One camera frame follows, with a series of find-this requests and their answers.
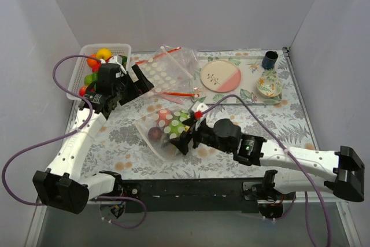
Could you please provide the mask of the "red chili pepper toy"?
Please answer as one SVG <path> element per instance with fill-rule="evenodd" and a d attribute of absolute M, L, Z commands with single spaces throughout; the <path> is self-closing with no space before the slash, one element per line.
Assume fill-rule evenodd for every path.
<path fill-rule="evenodd" d="M 98 72 L 99 71 L 99 68 L 100 68 L 100 64 L 97 64 L 97 65 L 95 65 L 94 67 L 92 67 L 92 72 L 94 73 L 94 72 Z"/>

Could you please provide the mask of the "dotted zip top bag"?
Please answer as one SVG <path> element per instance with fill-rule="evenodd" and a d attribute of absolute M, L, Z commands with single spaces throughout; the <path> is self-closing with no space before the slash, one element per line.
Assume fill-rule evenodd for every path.
<path fill-rule="evenodd" d="M 162 108 L 137 120 L 135 127 L 156 156 L 171 161 L 181 153 L 170 140 L 180 137 L 183 131 L 189 129 L 189 126 L 183 124 L 189 117 L 188 110 L 179 106 Z"/>

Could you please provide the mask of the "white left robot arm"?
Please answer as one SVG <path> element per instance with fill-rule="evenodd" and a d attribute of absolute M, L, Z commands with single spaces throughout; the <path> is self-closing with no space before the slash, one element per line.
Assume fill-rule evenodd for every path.
<path fill-rule="evenodd" d="M 131 69 L 136 81 L 119 64 L 107 63 L 99 68 L 98 79 L 82 96 L 72 135 L 46 170 L 36 171 L 32 178 L 42 204 L 78 214 L 92 198 L 105 195 L 116 201 L 122 196 L 119 174 L 103 171 L 81 180 L 81 171 L 96 135 L 117 105 L 125 105 L 154 87 L 138 65 Z"/>

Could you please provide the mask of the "dark purple plum toy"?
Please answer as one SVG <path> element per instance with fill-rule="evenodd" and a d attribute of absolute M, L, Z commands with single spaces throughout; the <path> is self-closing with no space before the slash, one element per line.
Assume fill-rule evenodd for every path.
<path fill-rule="evenodd" d="M 162 137 L 162 130 L 159 127 L 152 127 L 149 129 L 147 136 L 150 141 L 158 142 Z"/>

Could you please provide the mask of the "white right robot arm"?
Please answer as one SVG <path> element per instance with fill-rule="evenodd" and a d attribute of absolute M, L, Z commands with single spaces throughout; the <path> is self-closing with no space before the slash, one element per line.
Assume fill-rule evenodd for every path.
<path fill-rule="evenodd" d="M 244 134 L 228 119 L 218 120 L 209 127 L 206 120 L 189 118 L 186 128 L 169 136 L 170 143 L 183 155 L 189 144 L 210 146 L 233 155 L 245 166 L 270 169 L 255 185 L 246 188 L 256 199 L 275 199 L 297 191 L 319 191 L 333 194 L 345 201 L 363 202 L 365 165 L 357 153 L 347 146 L 339 151 L 316 151 L 282 147 L 263 137 Z"/>

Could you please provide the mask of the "green lime toy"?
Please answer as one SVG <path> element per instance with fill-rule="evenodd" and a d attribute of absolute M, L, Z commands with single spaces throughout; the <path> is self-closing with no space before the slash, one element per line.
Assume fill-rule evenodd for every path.
<path fill-rule="evenodd" d="M 187 131 L 189 126 L 185 126 L 182 121 L 190 118 L 190 114 L 186 113 L 184 110 L 174 111 L 173 119 L 170 124 L 164 128 L 164 133 L 166 133 L 170 139 L 177 138 L 183 131 Z"/>

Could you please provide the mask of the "pink peach toy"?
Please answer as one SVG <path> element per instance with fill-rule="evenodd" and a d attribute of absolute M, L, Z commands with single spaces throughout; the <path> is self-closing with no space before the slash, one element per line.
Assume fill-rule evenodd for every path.
<path fill-rule="evenodd" d="M 168 126 L 172 119 L 173 115 L 169 109 L 161 109 L 157 112 L 156 123 L 161 128 Z"/>

